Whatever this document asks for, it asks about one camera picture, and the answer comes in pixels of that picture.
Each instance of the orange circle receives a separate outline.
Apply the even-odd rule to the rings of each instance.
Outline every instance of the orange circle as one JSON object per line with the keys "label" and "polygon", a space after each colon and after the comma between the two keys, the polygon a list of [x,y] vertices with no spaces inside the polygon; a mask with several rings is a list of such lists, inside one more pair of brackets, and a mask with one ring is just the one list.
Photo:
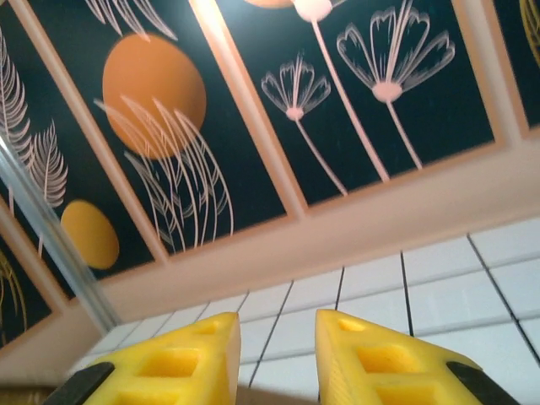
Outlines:
{"label": "orange circle", "polygon": [[254,6],[263,8],[283,8],[293,5],[293,0],[246,0]]}
{"label": "orange circle", "polygon": [[[130,34],[112,48],[103,69],[103,101],[139,130],[149,148],[140,148],[140,141],[134,141],[107,114],[112,129],[126,146],[138,154],[158,159],[172,156],[174,143],[155,140],[155,134],[145,127],[122,96],[142,106],[165,133],[170,134],[169,126],[153,99],[158,100],[171,115],[174,115],[174,110],[181,111],[200,129],[206,113],[206,91],[203,78],[184,52],[156,35],[148,34],[148,37],[149,40],[145,40],[139,35]],[[176,136],[175,143],[182,145],[179,134],[169,136]]]}

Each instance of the white tile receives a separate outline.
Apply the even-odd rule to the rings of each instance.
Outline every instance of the white tile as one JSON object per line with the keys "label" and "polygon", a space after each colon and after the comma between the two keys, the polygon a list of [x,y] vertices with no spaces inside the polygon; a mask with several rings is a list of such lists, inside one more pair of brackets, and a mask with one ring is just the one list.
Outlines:
{"label": "white tile", "polygon": [[238,315],[241,321],[277,315],[289,291],[290,283],[275,285],[269,289],[250,292],[240,308]]}
{"label": "white tile", "polygon": [[540,368],[514,324],[450,332],[422,339],[472,359],[519,403],[540,403]]}
{"label": "white tile", "polygon": [[132,344],[152,338],[163,326],[165,321],[169,319],[170,315],[171,314],[164,314],[144,319],[135,329],[133,329],[133,332],[131,332],[122,343],[120,343],[120,347],[126,348]]}
{"label": "white tile", "polygon": [[345,268],[340,300],[403,287],[402,259],[399,255]]}
{"label": "white tile", "polygon": [[283,310],[291,312],[336,302],[340,279],[341,269],[295,280]]}
{"label": "white tile", "polygon": [[126,323],[124,325],[120,325],[119,327],[115,327],[112,331],[110,331],[105,337],[103,337],[98,344],[96,344],[92,350],[90,350],[90,354],[94,353],[103,353],[103,352],[110,352],[111,350],[114,350],[118,347],[118,345],[129,335],[135,327],[140,323],[141,321],[135,321],[131,323]]}
{"label": "white tile", "polygon": [[337,309],[346,314],[365,319],[382,327],[408,333],[405,290],[397,289],[369,295],[356,300],[339,301]]}
{"label": "white tile", "polygon": [[194,306],[185,310],[178,310],[167,320],[167,322],[158,330],[155,336],[174,331],[181,327],[192,324],[201,315],[206,305]]}
{"label": "white tile", "polygon": [[482,268],[466,237],[405,251],[403,262],[409,285]]}
{"label": "white tile", "polygon": [[531,341],[532,346],[540,354],[540,318],[522,321],[521,326]]}
{"label": "white tile", "polygon": [[316,401],[319,381],[315,355],[261,362],[252,387]]}
{"label": "white tile", "polygon": [[106,356],[107,354],[108,353],[90,354],[88,356],[84,356],[77,363],[75,363],[73,367],[67,372],[67,377],[70,377],[71,375],[75,374],[77,371],[85,369],[88,365],[90,365],[90,363],[94,363],[99,357]]}
{"label": "white tile", "polygon": [[253,375],[253,371],[255,371],[256,366],[257,366],[257,363],[242,364],[240,366],[240,369],[238,370],[238,385],[239,386],[249,386],[250,381],[251,381],[251,376]]}
{"label": "white tile", "polygon": [[240,324],[242,336],[240,362],[249,363],[261,358],[262,350],[275,321],[276,318],[272,317]]}
{"label": "white tile", "polygon": [[209,318],[210,316],[218,315],[223,312],[238,312],[242,301],[246,297],[245,294],[235,297],[225,298],[224,300],[213,301],[204,310],[200,319]]}
{"label": "white tile", "polygon": [[[331,305],[322,308],[334,309]],[[317,308],[310,308],[281,315],[264,353],[264,359],[315,351],[316,310]]]}
{"label": "white tile", "polygon": [[518,318],[540,315],[540,260],[497,267],[492,274]]}
{"label": "white tile", "polygon": [[510,320],[484,272],[447,278],[408,289],[415,334]]}
{"label": "white tile", "polygon": [[471,236],[488,266],[540,257],[540,218]]}

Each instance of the white tile wall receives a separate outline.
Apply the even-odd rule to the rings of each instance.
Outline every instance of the white tile wall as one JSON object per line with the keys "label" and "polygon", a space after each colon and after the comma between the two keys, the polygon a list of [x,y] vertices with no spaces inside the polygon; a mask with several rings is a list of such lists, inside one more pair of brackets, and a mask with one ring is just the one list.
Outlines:
{"label": "white tile wall", "polygon": [[[347,267],[338,309],[408,332],[407,291],[416,336],[465,354],[516,400],[538,405],[540,362],[532,350],[540,352],[540,219],[475,234],[472,239],[530,346],[465,235],[405,251],[406,286],[399,253]],[[318,307],[335,307],[341,273],[296,280],[287,299],[290,283],[253,291],[246,300],[243,294],[208,307],[178,310],[168,319],[163,315],[119,326],[72,372],[119,346],[240,308],[239,383],[247,386],[255,373],[253,386],[259,389],[316,400],[315,313]]]}

